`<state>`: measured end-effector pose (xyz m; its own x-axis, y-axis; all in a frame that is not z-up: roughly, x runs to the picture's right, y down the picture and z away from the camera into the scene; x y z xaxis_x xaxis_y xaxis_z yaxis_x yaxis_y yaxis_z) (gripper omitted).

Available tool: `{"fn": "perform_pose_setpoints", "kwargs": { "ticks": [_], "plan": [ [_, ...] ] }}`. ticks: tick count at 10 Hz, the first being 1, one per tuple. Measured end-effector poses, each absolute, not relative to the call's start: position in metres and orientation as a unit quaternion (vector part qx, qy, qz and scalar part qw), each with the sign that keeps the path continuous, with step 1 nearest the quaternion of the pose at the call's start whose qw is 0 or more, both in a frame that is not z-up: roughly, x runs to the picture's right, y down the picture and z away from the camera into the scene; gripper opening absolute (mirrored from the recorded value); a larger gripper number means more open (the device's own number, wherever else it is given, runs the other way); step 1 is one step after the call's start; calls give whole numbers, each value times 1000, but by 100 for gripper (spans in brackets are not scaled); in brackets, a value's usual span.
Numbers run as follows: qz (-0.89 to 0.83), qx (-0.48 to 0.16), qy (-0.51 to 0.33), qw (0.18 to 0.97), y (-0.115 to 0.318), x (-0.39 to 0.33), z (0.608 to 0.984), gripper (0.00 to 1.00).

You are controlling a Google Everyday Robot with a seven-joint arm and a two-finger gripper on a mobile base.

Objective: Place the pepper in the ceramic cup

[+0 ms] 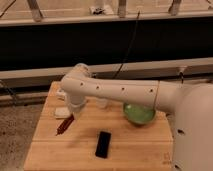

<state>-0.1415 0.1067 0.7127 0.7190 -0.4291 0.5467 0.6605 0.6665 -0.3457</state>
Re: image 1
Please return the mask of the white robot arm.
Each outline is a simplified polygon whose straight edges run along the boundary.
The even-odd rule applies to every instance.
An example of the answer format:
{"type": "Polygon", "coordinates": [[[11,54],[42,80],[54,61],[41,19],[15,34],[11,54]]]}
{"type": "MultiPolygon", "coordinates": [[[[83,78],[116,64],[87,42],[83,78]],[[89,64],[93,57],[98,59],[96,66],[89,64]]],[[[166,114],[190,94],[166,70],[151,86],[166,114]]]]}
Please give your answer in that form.
{"type": "Polygon", "coordinates": [[[87,96],[93,96],[173,114],[172,171],[213,171],[212,83],[97,79],[80,63],[64,75],[61,88],[74,113],[81,110],[87,96]]]}

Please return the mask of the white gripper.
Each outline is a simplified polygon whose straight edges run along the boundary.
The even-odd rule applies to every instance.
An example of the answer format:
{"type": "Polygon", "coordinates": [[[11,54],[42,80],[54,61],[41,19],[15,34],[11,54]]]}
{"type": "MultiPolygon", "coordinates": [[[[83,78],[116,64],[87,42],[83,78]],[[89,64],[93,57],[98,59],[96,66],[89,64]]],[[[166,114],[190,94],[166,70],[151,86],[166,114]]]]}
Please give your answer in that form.
{"type": "Polygon", "coordinates": [[[67,107],[75,119],[81,116],[81,111],[85,107],[87,100],[84,96],[67,96],[67,107]]]}

